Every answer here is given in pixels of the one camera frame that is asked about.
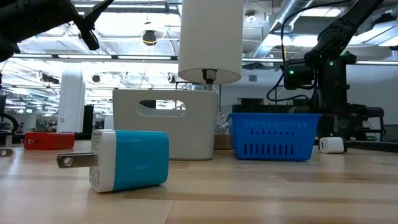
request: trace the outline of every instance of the cable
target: cable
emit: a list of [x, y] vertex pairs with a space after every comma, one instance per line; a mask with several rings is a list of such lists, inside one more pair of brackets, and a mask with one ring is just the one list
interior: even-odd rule
[[[343, 4], [343, 3], [347, 3], [347, 2], [351, 2], [351, 1], [353, 1], [353, 0], [344, 0], [344, 1], [337, 1], [337, 2], [329, 2], [329, 3], [324, 3], [324, 4], [318, 4], [318, 5], [316, 5], [316, 6], [309, 6], [309, 7], [303, 8], [303, 9], [301, 9], [301, 10], [298, 10], [298, 11], [294, 12], [293, 14], [289, 15], [288, 17], [286, 17], [286, 19], [284, 20], [284, 22], [283, 22], [283, 24], [282, 24], [282, 28], [281, 28], [281, 32], [280, 32], [280, 39], [281, 39], [280, 46], [281, 46], [281, 49], [282, 49], [282, 61], [283, 61], [284, 67], [286, 66], [285, 45], [284, 45], [284, 30], [285, 30], [286, 23], [287, 23], [291, 18], [293, 18], [293, 17], [296, 16], [297, 14], [300, 14], [301, 12], [307, 11], [307, 10], [309, 10], [309, 9], [315, 9], [315, 8], [318, 8], [318, 7], [334, 6], [334, 5], [337, 5], [337, 4]], [[285, 74], [284, 74], [284, 72], [282, 71], [282, 75], [280, 76], [278, 82], [275, 84], [274, 87], [271, 88], [271, 90], [268, 91], [268, 93], [267, 93], [267, 99], [268, 99], [269, 101], [272, 101], [272, 102], [280, 102], [280, 101], [293, 100], [293, 99], [301, 98], [301, 97], [306, 97], [306, 98], [308, 99], [308, 96], [305, 96], [305, 95], [298, 95], [298, 96], [293, 96], [293, 97], [290, 97], [290, 98], [279, 99], [279, 100], [278, 100], [278, 99], [271, 99], [271, 98], [269, 97], [269, 95], [272, 93], [272, 91], [274, 91], [276, 88], [278, 88], [278, 86], [279, 86], [279, 84], [282, 82], [284, 76], [285, 76]]]
[[12, 133], [18, 131], [19, 124], [18, 124], [18, 121], [13, 116], [3, 113], [3, 114], [0, 114], [0, 117], [7, 118], [9, 121], [11, 121], [11, 123], [12, 123], [11, 132]]

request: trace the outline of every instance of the white cylinder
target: white cylinder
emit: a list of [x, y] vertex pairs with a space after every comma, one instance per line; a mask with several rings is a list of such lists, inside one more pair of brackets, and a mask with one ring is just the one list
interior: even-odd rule
[[183, 0], [178, 75], [206, 83], [202, 69], [217, 70], [214, 84], [241, 79], [244, 0]]

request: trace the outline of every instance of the pillar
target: pillar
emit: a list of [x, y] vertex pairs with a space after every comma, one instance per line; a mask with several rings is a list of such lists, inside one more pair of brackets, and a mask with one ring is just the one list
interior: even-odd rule
[[393, 60], [398, 60], [398, 51], [396, 51], [396, 50], [392, 51], [392, 59]]
[[37, 120], [37, 107], [26, 107], [25, 113], [22, 115], [22, 121], [24, 123], [24, 128], [22, 129], [23, 133], [28, 132], [32, 128], [36, 128], [36, 120]]
[[57, 132], [82, 132], [85, 89], [82, 64], [67, 63], [62, 72]]

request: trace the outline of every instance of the red power adapter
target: red power adapter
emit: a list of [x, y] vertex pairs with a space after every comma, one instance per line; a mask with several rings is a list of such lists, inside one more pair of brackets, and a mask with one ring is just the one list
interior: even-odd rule
[[22, 143], [28, 150], [70, 149], [75, 145], [75, 134], [26, 133]]

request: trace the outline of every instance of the ceiling light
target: ceiling light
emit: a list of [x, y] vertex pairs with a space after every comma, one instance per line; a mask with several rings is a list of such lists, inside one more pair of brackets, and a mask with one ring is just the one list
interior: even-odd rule
[[171, 57], [163, 56], [118, 56], [119, 59], [131, 59], [131, 60], [171, 60]]
[[6, 109], [13, 109], [13, 110], [23, 110], [25, 109], [25, 106], [6, 106]]
[[314, 47], [318, 44], [316, 35], [300, 35], [293, 39], [292, 45], [297, 47]]
[[14, 54], [14, 58], [52, 58], [52, 55], [46, 54]]
[[41, 78], [43, 78], [43, 73], [42, 72], [36, 72], [36, 78], [38, 80], [40, 80]]
[[95, 83], [99, 83], [101, 81], [101, 77], [99, 75], [93, 75], [92, 81]]
[[35, 104], [35, 105], [42, 105], [43, 104], [42, 102], [36, 102], [36, 101], [29, 101], [28, 103]]
[[112, 59], [110, 55], [58, 55], [60, 58]]
[[242, 62], [273, 62], [273, 63], [278, 63], [278, 62], [283, 62], [282, 59], [278, 58], [243, 58]]
[[[92, 8], [94, 6], [94, 4], [75, 4], [75, 7], [89, 7], [89, 8]], [[156, 9], [158, 9], [158, 8], [160, 8], [160, 7], [162, 7], [162, 6], [160, 6], [160, 5], [155, 5], [155, 6], [153, 6], [153, 5], [148, 5], [148, 4], [141, 4], [141, 5], [138, 5], [138, 4], [134, 4], [134, 3], [132, 3], [132, 4], [111, 4], [110, 6], [108, 6], [108, 8], [156, 8]]]
[[257, 20], [257, 17], [256, 16], [248, 16], [247, 18], [246, 18], [246, 22], [248, 22], [248, 23], [253, 23], [253, 22], [255, 22]]
[[357, 61], [355, 63], [356, 65], [393, 65], [393, 66], [397, 66], [398, 62], [395, 61]]

